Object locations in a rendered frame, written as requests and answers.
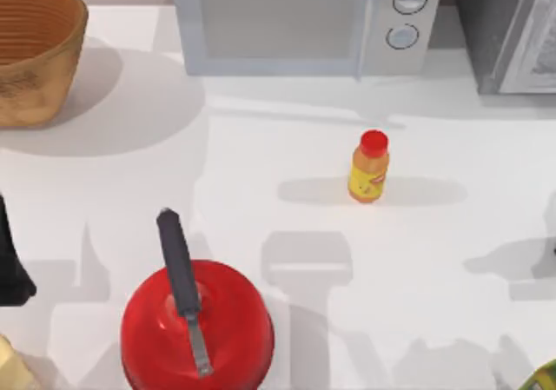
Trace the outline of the green and yellow object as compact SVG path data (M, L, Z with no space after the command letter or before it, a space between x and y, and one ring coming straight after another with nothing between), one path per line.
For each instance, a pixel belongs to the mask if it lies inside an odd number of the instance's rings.
M556 360L539 367L519 390L556 390Z

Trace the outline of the round microwave knob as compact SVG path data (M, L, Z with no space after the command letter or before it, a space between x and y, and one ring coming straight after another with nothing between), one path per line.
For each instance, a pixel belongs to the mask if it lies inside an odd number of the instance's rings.
M385 41L393 50L407 50L412 48L420 38L419 30L412 24L405 23L390 28Z
M401 15L413 15L421 11L427 0L393 0L394 9Z

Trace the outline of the woven wooden basket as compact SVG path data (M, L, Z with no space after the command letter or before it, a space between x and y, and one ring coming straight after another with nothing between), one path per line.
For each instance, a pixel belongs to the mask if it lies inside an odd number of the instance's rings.
M82 53L83 0L0 0L0 129L51 121Z

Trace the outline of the orange bottle with red cap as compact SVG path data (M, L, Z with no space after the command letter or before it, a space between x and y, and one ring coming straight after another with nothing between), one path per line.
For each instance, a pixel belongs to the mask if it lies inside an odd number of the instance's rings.
M349 194L362 203L379 199L384 189L389 161L387 135L378 129L363 133L353 153L347 182Z

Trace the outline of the pale yellow object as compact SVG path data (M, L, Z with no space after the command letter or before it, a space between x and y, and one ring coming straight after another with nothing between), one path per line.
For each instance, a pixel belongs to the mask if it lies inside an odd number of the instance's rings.
M23 358L0 334L0 390L36 390L36 380Z

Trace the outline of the red pan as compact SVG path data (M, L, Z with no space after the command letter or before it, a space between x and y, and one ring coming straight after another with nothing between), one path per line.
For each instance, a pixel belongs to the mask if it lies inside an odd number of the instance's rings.
M275 331L255 286L218 261L195 260L198 320L213 373L200 377L186 321L177 315L166 269L133 293L122 317L123 371L132 390L257 390L270 368Z

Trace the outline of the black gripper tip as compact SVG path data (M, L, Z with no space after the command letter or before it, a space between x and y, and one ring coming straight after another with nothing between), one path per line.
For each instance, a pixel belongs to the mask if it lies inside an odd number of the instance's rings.
M22 307L35 295L36 284L18 258L0 194L0 307Z

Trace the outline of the microwave oven door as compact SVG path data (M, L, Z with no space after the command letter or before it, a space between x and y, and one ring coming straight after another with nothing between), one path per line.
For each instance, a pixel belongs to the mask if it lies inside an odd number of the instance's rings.
M192 76L359 76L371 0L174 0Z

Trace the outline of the pale microwave oven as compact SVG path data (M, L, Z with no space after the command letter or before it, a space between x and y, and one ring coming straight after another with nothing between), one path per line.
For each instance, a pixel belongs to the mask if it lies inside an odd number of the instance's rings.
M407 76L418 73L427 53L439 1L427 0L421 11L406 16L394 9L393 0L374 0L362 77ZM419 30L419 41L407 50L393 50L385 41L386 34L390 28L405 23L412 24Z

